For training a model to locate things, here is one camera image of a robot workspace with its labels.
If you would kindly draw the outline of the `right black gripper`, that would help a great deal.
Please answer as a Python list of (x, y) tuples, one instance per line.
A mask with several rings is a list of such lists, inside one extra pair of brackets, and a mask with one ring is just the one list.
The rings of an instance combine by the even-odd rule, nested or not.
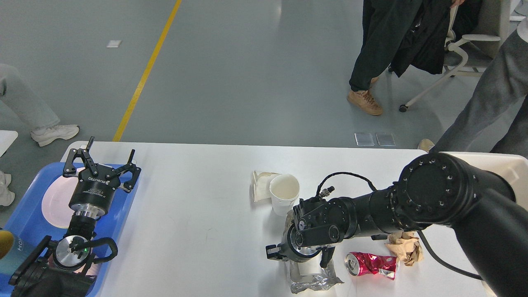
[(311, 247), (299, 247), (295, 242), (295, 235), (295, 226), (291, 224), (283, 233), (281, 244), (266, 245), (266, 257), (274, 261), (291, 260), (304, 263), (321, 253), (322, 258), (319, 266), (323, 269), (327, 268), (335, 252), (335, 246), (322, 246), (319, 250)]

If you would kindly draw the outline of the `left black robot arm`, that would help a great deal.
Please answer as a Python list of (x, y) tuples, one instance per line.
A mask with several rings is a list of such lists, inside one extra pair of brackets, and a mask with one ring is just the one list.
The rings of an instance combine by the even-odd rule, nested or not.
[(2, 297), (94, 297), (118, 255), (141, 173), (134, 150), (124, 164), (96, 163), (86, 147), (35, 177), (5, 230)]

